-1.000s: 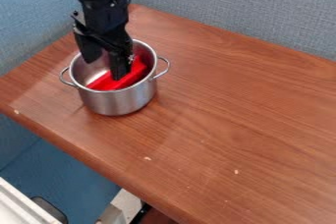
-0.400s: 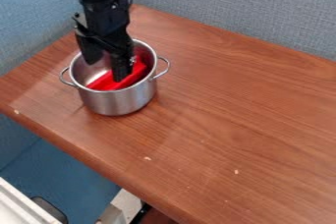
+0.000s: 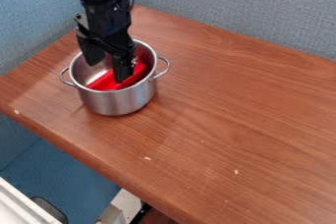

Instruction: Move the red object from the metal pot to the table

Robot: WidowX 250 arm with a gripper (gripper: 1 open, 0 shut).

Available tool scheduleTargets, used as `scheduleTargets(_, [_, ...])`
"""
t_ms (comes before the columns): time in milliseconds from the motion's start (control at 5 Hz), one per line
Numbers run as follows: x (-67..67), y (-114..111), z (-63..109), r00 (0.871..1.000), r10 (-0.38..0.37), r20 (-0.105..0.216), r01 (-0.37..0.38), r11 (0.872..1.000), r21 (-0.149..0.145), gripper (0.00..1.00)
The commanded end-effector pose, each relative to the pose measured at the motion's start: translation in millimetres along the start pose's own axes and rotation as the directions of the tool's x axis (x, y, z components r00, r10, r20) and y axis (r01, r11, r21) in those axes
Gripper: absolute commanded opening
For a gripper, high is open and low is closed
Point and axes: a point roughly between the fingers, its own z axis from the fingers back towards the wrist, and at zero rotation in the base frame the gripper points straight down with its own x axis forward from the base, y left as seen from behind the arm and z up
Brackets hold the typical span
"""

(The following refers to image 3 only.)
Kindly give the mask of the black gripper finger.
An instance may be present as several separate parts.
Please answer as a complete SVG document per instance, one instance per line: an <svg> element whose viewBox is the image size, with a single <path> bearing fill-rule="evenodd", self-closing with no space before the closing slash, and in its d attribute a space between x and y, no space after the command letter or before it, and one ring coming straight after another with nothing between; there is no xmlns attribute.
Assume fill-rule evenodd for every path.
<svg viewBox="0 0 336 224"><path fill-rule="evenodd" d="M135 66L135 48L114 54L114 74L115 80L120 84L132 74Z"/></svg>
<svg viewBox="0 0 336 224"><path fill-rule="evenodd" d="M78 43L90 66L98 65L106 58L106 50L100 47L96 41L78 34Z"/></svg>

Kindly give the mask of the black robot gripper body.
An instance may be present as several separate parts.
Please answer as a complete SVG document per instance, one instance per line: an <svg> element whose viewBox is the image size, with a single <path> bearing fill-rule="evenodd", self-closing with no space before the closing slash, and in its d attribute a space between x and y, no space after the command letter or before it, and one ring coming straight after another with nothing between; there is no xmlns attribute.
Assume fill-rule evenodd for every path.
<svg viewBox="0 0 336 224"><path fill-rule="evenodd" d="M134 0L80 0L84 13L75 18L83 50L132 50L128 34Z"/></svg>

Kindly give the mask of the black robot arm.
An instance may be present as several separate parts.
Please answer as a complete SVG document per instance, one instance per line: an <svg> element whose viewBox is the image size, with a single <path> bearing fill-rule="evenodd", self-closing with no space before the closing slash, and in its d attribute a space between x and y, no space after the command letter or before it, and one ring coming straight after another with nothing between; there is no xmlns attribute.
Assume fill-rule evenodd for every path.
<svg viewBox="0 0 336 224"><path fill-rule="evenodd" d="M96 66L108 55L116 83L134 75L135 45L128 34L134 0L80 0L76 38L87 64Z"/></svg>

